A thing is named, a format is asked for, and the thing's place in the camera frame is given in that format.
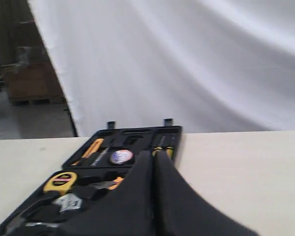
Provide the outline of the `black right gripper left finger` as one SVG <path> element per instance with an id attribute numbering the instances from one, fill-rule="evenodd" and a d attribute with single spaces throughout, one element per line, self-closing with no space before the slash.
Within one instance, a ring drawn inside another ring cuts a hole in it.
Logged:
<path id="1" fill-rule="evenodd" d="M 151 236 L 153 157 L 142 151 L 125 179 L 102 200 L 62 224 L 58 236 Z"/>

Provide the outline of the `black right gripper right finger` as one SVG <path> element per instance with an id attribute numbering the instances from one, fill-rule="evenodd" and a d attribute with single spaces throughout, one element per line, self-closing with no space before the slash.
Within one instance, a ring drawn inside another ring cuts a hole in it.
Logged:
<path id="1" fill-rule="evenodd" d="M 182 177 L 166 152 L 153 161 L 153 197 L 160 236 L 256 236 L 202 198 Z"/>

